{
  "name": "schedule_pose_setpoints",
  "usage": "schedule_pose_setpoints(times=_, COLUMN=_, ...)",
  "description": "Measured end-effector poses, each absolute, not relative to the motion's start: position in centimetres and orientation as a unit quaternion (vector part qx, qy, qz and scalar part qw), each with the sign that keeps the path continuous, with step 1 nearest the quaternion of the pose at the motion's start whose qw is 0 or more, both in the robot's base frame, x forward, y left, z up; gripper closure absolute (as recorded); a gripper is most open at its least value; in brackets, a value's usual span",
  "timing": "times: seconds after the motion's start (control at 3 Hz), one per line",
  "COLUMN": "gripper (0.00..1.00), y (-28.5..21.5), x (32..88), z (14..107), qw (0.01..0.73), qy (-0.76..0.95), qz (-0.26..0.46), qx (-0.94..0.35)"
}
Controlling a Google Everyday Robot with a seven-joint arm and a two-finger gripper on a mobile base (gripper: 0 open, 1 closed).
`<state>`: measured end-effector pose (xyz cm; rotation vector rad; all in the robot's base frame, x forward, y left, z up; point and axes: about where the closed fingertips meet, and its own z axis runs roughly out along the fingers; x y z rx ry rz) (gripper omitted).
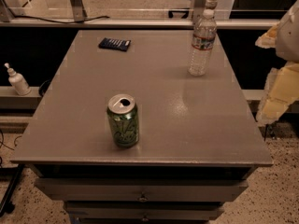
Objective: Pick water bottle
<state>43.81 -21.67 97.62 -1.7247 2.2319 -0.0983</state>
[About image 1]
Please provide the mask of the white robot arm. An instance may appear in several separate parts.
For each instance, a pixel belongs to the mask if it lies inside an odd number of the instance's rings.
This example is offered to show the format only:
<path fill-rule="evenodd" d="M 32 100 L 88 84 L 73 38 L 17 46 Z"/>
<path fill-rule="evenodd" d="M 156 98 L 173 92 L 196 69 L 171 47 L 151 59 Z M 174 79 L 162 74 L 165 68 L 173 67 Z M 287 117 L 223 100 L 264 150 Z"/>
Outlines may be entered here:
<path fill-rule="evenodd" d="M 282 19 L 259 36 L 255 45 L 274 49 L 284 64 L 272 67 L 266 77 L 256 121 L 265 126 L 278 121 L 299 99 L 299 0 Z"/>

